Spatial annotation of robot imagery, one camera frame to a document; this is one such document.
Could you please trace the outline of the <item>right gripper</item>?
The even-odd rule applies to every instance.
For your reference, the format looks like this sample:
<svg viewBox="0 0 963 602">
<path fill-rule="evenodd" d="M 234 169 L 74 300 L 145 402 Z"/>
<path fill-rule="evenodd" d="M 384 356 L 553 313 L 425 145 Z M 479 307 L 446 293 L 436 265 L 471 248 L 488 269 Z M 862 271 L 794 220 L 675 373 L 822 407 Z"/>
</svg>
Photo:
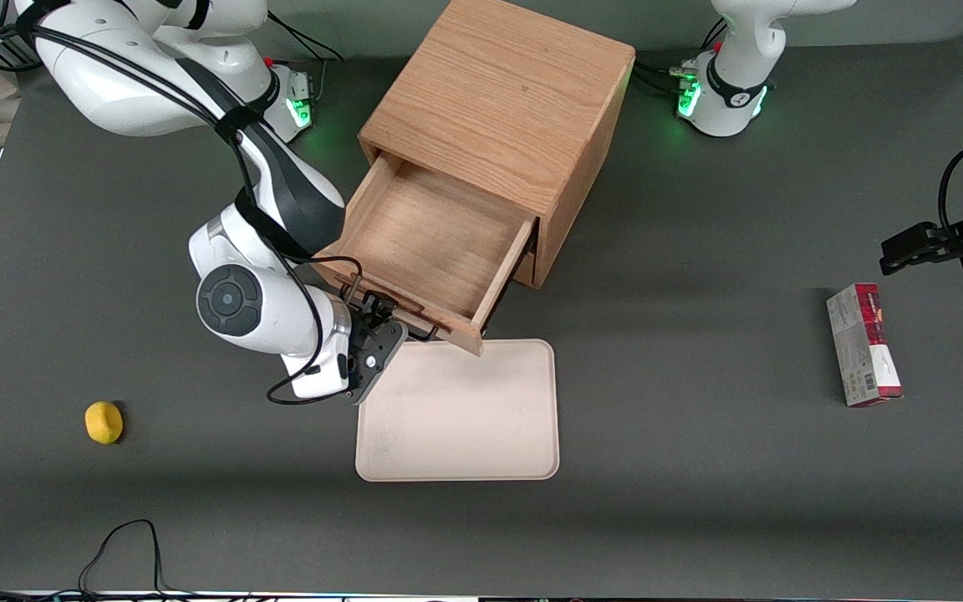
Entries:
<svg viewBox="0 0 963 602">
<path fill-rule="evenodd" d="M 279 391 L 290 396 L 280 396 L 279 403 L 302 406 L 340 396 L 362 404 L 408 339 L 409 328 L 397 319 L 397 309 L 374 290 L 364 293 L 359 312 L 334 305 L 332 330 L 316 359 L 283 355 L 291 380 Z"/>
</svg>

